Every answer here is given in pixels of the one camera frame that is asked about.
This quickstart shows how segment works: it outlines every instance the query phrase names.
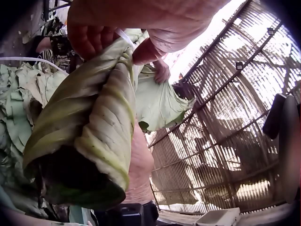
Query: bare skin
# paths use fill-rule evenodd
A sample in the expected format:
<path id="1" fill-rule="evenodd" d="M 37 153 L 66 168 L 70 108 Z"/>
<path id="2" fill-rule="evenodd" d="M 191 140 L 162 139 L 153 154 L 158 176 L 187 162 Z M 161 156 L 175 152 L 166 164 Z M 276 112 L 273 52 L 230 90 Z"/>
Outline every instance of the bare skin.
<path id="1" fill-rule="evenodd" d="M 185 48 L 203 33 L 230 0 L 74 0 L 68 38 L 84 59 L 93 58 L 118 35 L 116 28 L 144 28 L 150 37 L 134 51 L 137 65 Z"/>
<path id="2" fill-rule="evenodd" d="M 153 166 L 153 156 L 148 150 L 146 139 L 136 120 L 129 168 L 130 183 L 123 203 L 146 204 L 153 200 L 149 182 Z"/>

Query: metal grate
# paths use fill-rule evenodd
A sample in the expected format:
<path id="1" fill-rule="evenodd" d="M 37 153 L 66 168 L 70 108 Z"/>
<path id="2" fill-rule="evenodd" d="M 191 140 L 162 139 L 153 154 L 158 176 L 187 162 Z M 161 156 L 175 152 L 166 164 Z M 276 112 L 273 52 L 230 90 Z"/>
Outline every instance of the metal grate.
<path id="1" fill-rule="evenodd" d="M 276 143 L 261 128 L 276 93 L 300 103 L 299 50 L 259 1 L 244 3 L 226 24 L 176 84 L 181 97 L 198 100 L 184 122 L 146 134 L 160 210 L 249 212 L 284 201 Z"/>

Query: white container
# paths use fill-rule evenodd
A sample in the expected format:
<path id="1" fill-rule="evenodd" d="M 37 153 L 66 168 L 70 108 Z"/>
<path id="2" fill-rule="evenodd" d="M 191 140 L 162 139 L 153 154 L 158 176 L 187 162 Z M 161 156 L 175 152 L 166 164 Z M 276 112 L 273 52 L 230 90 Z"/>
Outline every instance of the white container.
<path id="1" fill-rule="evenodd" d="M 200 217 L 195 226 L 235 226 L 240 220 L 240 209 L 210 210 Z"/>

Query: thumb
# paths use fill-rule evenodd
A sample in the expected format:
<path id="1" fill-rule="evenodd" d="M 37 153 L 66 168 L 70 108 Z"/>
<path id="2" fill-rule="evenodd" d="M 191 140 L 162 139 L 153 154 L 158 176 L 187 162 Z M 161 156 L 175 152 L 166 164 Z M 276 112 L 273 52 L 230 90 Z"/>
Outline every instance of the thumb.
<path id="1" fill-rule="evenodd" d="M 144 40 L 133 52 L 133 63 L 135 65 L 144 65 L 157 61 L 166 53 L 158 50 L 150 38 Z"/>

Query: white plastic tube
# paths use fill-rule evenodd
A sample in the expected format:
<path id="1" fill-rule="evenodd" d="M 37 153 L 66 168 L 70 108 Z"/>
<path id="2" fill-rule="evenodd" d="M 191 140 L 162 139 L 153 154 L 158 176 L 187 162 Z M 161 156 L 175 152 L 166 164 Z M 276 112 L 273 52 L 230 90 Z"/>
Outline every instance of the white plastic tube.
<path id="1" fill-rule="evenodd" d="M 40 62 L 50 64 L 51 66 L 55 67 L 56 69 L 58 69 L 59 71 L 61 71 L 63 74 L 65 74 L 67 76 L 69 75 L 67 72 L 60 69 L 54 63 L 49 62 L 49 61 L 44 60 L 44 59 L 40 59 L 40 58 L 34 58 L 34 57 L 0 57 L 0 61 L 40 61 Z"/>
<path id="2" fill-rule="evenodd" d="M 121 30 L 120 28 L 117 28 L 115 30 L 115 32 L 120 36 L 122 37 L 124 40 L 126 40 L 128 42 L 128 44 L 130 44 L 133 48 L 133 51 L 136 49 L 136 45 L 131 41 L 131 39 L 127 36 L 126 33 L 124 33 L 123 30 Z"/>
<path id="3" fill-rule="evenodd" d="M 122 37 L 125 41 L 127 41 L 127 43 L 132 46 L 133 51 L 135 51 L 135 49 L 136 49 L 137 46 L 132 42 L 132 40 L 129 38 L 129 36 L 127 36 L 127 34 L 124 33 L 123 30 L 121 30 L 120 28 L 117 28 L 115 30 L 115 32 L 120 37 Z M 133 73 L 134 73 L 134 80 L 135 80 L 135 82 L 134 82 L 134 89 L 135 89 L 135 91 L 137 89 L 137 84 L 138 84 L 138 75 L 139 75 L 139 71 L 138 70 L 139 70 L 139 66 L 138 65 L 133 65 Z"/>

